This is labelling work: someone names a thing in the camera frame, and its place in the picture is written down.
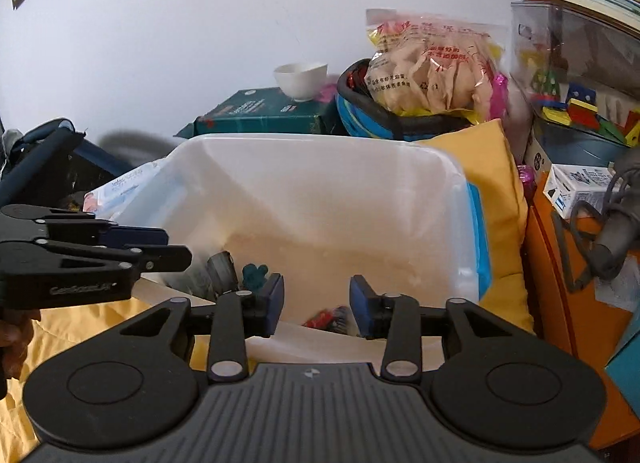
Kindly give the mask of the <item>person hand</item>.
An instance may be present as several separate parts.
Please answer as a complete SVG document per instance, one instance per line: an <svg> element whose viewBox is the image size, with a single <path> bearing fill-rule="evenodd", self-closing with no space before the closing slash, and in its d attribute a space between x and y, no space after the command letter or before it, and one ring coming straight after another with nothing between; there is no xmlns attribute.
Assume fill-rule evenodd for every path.
<svg viewBox="0 0 640 463"><path fill-rule="evenodd" d="M4 310L1 313L1 366L6 379L18 379L34 338L39 310Z"/></svg>

